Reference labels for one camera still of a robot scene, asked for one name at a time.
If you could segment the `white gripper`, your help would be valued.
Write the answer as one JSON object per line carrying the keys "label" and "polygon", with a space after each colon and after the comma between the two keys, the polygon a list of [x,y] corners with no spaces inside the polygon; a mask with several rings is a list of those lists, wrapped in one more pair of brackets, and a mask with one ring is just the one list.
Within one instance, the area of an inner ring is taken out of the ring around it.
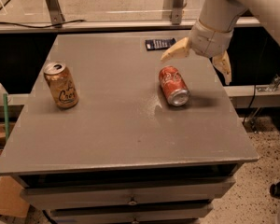
{"label": "white gripper", "polygon": [[205,27],[196,21],[189,32],[189,37],[184,37],[161,56],[161,62],[166,63],[171,59],[186,58],[189,56],[190,48],[197,55],[212,58],[212,64],[225,79],[225,84],[231,83],[231,63],[226,51],[231,42],[233,31],[220,32]]}

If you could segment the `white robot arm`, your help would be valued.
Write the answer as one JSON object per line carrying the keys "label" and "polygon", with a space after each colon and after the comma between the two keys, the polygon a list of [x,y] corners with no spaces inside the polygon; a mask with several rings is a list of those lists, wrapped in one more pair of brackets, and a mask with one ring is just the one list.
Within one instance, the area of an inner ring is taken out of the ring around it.
{"label": "white robot arm", "polygon": [[187,57],[191,51],[210,58],[213,66],[231,83],[227,49],[241,15],[250,11],[280,46],[280,0],[204,0],[199,18],[189,35],[166,50],[161,61]]}

